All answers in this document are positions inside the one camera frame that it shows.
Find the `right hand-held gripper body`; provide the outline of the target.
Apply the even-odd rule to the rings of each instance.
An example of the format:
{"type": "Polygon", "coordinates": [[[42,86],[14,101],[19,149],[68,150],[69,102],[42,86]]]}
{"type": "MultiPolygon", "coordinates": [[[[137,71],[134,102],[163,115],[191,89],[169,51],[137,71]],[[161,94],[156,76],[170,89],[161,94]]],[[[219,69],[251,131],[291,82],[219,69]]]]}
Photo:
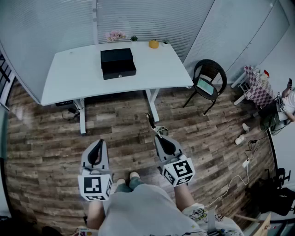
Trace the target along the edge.
{"type": "Polygon", "coordinates": [[[195,175],[194,165],[191,158],[183,153],[159,156],[159,170],[161,175],[172,185],[187,184],[195,175]]]}

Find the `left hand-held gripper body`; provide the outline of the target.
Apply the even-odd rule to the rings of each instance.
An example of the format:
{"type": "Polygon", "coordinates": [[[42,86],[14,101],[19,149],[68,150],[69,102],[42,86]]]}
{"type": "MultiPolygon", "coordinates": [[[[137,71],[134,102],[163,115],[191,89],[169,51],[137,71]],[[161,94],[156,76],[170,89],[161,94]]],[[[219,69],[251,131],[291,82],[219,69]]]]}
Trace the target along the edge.
{"type": "Polygon", "coordinates": [[[107,201],[113,184],[112,172],[82,162],[78,184],[80,195],[86,201],[107,201]]]}

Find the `black box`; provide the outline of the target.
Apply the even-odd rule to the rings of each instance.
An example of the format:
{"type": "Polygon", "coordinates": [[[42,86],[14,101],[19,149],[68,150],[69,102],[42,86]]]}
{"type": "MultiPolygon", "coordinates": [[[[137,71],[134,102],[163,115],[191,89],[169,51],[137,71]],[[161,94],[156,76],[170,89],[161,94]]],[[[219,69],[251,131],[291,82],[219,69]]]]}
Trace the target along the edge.
{"type": "Polygon", "coordinates": [[[100,61],[104,80],[129,77],[136,74],[130,48],[101,51],[100,61]]]}

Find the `person's left forearm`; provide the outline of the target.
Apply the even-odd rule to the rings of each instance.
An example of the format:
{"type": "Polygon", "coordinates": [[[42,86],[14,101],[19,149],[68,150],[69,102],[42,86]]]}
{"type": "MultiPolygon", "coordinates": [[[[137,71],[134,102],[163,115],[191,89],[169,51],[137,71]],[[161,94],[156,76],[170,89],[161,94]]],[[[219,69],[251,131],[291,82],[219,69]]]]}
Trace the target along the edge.
{"type": "Polygon", "coordinates": [[[87,227],[98,230],[105,219],[105,212],[102,201],[91,201],[88,207],[87,227]]]}

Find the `person's right forearm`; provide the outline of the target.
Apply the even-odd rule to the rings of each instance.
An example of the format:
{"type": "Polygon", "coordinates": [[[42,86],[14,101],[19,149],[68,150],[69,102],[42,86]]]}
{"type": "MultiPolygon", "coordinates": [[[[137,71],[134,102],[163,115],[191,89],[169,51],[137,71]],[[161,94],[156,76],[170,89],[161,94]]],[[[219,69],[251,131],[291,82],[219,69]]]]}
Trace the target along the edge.
{"type": "Polygon", "coordinates": [[[191,206],[202,206],[202,204],[196,203],[193,196],[191,195],[188,186],[186,184],[182,184],[174,187],[175,193],[175,202],[179,211],[183,211],[191,206]]]}

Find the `white desk leg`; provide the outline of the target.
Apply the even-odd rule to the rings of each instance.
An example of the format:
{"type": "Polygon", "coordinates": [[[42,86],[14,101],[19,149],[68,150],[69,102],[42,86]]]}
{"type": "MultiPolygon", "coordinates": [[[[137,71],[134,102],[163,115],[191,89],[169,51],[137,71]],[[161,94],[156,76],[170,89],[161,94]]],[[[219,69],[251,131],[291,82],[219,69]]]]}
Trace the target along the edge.
{"type": "Polygon", "coordinates": [[[73,100],[76,108],[79,111],[79,115],[80,115],[80,132],[81,134],[85,134],[86,133],[86,125],[85,125],[85,102],[84,99],[76,99],[73,100]]]}
{"type": "Polygon", "coordinates": [[[158,113],[157,113],[157,110],[156,110],[156,106],[155,106],[155,99],[159,93],[159,88],[155,88],[155,89],[146,89],[145,90],[146,92],[146,95],[147,95],[147,99],[148,99],[148,102],[149,102],[149,105],[150,105],[150,109],[151,109],[151,112],[152,112],[152,115],[153,115],[153,119],[155,122],[158,122],[159,121],[159,116],[158,116],[158,113]]]}

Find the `person's blue trousers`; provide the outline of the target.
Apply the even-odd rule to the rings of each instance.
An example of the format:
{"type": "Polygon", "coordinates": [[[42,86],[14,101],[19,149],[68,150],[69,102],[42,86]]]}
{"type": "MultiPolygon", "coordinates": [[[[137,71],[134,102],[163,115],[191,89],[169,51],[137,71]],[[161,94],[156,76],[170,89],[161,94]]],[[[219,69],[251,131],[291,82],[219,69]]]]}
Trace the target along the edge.
{"type": "Polygon", "coordinates": [[[129,185],[127,184],[121,184],[117,186],[115,193],[123,192],[123,193],[129,193],[132,192],[137,186],[144,184],[144,182],[141,179],[132,179],[129,181],[129,185]]]}

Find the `person's cartoon printed shirt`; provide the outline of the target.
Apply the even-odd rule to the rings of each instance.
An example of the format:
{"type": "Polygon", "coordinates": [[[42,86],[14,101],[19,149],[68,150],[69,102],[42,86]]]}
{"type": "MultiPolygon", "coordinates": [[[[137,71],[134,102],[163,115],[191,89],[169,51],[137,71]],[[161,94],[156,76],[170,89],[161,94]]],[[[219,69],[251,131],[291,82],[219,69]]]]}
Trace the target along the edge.
{"type": "Polygon", "coordinates": [[[98,230],[78,227],[73,236],[244,236],[230,218],[204,205],[178,210],[158,186],[141,184],[132,192],[118,192],[107,202],[98,230]]]}

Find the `green tablet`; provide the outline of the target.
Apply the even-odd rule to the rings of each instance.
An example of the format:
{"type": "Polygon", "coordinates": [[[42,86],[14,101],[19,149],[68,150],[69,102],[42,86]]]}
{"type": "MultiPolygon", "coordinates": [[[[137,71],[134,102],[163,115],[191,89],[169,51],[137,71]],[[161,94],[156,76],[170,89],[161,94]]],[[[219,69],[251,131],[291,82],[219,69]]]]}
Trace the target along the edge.
{"type": "Polygon", "coordinates": [[[196,86],[209,95],[212,95],[214,93],[214,87],[202,78],[199,78],[196,86]]]}

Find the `black wicker chair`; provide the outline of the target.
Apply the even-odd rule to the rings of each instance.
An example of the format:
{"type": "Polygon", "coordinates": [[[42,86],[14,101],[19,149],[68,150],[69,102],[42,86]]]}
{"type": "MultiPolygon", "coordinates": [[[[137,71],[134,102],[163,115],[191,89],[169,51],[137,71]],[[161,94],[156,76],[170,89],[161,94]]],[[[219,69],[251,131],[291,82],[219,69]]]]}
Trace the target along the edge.
{"type": "Polygon", "coordinates": [[[200,60],[195,68],[193,73],[193,88],[194,92],[189,97],[189,99],[186,101],[186,103],[183,105],[183,108],[187,106],[187,104],[190,102],[190,100],[195,96],[196,94],[199,94],[203,98],[210,100],[212,102],[211,106],[203,113],[206,115],[206,113],[215,105],[217,98],[225,91],[227,86],[227,76],[223,68],[220,64],[217,62],[211,60],[211,59],[202,59],[200,60]],[[217,88],[213,85],[213,80],[217,75],[221,76],[222,79],[222,86],[217,91],[217,88]],[[213,88],[212,94],[207,93],[206,91],[202,90],[200,87],[197,86],[198,82],[204,81],[206,84],[210,85],[213,88]]]}

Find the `white side table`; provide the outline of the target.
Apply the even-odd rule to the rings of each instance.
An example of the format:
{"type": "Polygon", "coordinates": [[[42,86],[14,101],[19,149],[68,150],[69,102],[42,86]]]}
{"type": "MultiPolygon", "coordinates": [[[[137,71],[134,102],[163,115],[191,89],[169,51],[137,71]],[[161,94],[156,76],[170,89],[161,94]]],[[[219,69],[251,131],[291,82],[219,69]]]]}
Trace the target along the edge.
{"type": "Polygon", "coordinates": [[[234,105],[238,105],[241,103],[244,99],[246,99],[245,94],[249,91],[249,85],[246,83],[247,80],[247,73],[243,72],[237,80],[231,85],[231,88],[234,89],[235,87],[239,88],[242,91],[242,95],[240,98],[238,98],[235,102],[234,105]]]}

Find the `wooden stand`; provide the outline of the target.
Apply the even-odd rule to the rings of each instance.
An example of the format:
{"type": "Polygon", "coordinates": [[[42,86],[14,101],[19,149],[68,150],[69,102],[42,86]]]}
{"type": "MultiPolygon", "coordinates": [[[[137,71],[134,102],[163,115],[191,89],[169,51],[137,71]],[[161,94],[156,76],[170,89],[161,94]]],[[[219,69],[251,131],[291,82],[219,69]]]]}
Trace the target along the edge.
{"type": "Polygon", "coordinates": [[[269,213],[265,220],[246,217],[240,214],[235,214],[235,217],[250,221],[251,223],[254,223],[256,226],[255,228],[250,230],[245,230],[244,236],[267,236],[268,231],[271,228],[271,213],[269,213]]]}

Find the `black wheeled chair base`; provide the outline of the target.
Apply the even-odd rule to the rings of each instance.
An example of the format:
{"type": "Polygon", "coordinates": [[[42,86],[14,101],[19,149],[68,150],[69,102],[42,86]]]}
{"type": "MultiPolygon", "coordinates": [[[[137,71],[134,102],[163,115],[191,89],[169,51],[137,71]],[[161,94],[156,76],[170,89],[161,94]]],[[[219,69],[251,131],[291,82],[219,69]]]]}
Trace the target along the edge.
{"type": "Polygon", "coordinates": [[[295,191],[284,187],[284,182],[290,180],[291,173],[286,175],[284,168],[276,170],[271,177],[269,169],[265,169],[267,178],[259,178],[252,187],[245,189],[249,201],[241,207],[241,211],[274,212],[286,216],[289,212],[295,214],[295,191]]]}

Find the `pink checkered tablecloth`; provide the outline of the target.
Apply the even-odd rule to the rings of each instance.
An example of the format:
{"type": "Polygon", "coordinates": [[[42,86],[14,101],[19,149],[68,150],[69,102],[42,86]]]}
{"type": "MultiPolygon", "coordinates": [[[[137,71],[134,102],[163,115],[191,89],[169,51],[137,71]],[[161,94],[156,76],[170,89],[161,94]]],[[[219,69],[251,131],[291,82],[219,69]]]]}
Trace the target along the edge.
{"type": "Polygon", "coordinates": [[[247,83],[250,87],[249,91],[245,94],[246,99],[255,103],[256,106],[261,108],[272,103],[275,99],[274,92],[264,71],[254,68],[250,65],[244,66],[244,71],[247,73],[247,83]]]}

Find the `black metal railing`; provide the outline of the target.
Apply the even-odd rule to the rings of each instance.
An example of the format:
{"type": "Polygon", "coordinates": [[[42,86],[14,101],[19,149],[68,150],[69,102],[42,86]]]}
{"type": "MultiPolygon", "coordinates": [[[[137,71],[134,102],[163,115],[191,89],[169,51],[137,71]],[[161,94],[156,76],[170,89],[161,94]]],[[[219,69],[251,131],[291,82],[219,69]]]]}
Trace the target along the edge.
{"type": "Polygon", "coordinates": [[[11,69],[6,59],[4,58],[4,55],[0,52],[0,82],[2,82],[2,80],[5,80],[6,82],[10,83],[10,74],[11,69]]]}

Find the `pink flower bouquet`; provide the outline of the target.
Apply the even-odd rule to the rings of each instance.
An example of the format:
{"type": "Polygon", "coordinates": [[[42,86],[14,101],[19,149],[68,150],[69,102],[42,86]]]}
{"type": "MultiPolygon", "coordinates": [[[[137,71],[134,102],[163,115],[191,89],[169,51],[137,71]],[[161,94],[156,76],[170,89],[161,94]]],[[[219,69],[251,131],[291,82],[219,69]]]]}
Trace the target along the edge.
{"type": "Polygon", "coordinates": [[[113,30],[111,32],[106,33],[106,39],[108,42],[114,42],[125,38],[126,34],[120,30],[113,30]]]}

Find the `white window blinds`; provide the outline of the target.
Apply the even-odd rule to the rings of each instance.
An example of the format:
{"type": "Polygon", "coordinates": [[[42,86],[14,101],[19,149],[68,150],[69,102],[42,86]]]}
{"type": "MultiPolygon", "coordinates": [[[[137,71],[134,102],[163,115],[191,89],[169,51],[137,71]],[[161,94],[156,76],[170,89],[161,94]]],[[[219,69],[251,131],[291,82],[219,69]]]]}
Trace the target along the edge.
{"type": "Polygon", "coordinates": [[[0,51],[41,102],[56,53],[94,43],[93,0],[0,0],[0,51]]]}
{"type": "Polygon", "coordinates": [[[214,0],[97,0],[98,40],[121,31],[126,41],[168,40],[180,60],[192,47],[214,0]]]}

